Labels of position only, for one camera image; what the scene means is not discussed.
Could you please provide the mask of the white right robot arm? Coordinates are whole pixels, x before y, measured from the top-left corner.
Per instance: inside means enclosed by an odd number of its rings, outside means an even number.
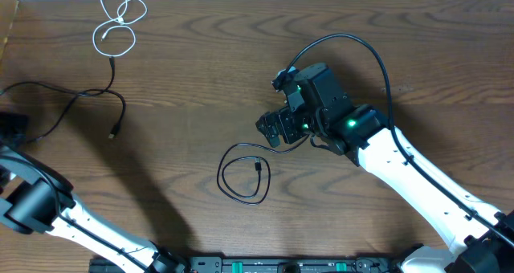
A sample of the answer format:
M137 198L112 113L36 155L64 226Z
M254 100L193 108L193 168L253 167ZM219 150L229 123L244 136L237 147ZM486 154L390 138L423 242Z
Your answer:
M475 197L424 157L394 124L392 112L355 105L326 63L292 63L271 82L285 107L256 123L271 147L301 137L347 157L378 177L429 224L448 250L420 246L398 261L400 272L511 272L513 215Z

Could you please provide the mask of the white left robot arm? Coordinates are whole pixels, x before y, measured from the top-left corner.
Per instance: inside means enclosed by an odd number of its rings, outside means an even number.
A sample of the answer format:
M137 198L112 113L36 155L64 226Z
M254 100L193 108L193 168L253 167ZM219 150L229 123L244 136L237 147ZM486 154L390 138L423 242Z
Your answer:
M1 198L1 223L20 234L64 238L98 255L91 272L187 272L190 264L148 239L137 237L91 212L61 174L18 151L27 116L1 114L1 186L18 178Z

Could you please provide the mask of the cardboard side panel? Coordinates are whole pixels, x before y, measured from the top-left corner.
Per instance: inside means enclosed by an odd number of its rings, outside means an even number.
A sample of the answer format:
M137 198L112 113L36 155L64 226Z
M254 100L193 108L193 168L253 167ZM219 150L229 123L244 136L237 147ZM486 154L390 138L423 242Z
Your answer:
M3 56L19 0L0 0L0 50Z

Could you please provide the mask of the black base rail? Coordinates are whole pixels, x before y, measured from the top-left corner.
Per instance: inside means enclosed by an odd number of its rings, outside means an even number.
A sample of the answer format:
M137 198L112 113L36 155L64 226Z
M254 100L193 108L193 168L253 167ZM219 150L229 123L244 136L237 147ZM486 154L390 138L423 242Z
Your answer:
M399 272L385 258L356 259L223 259L194 257L190 259L193 273L326 273Z

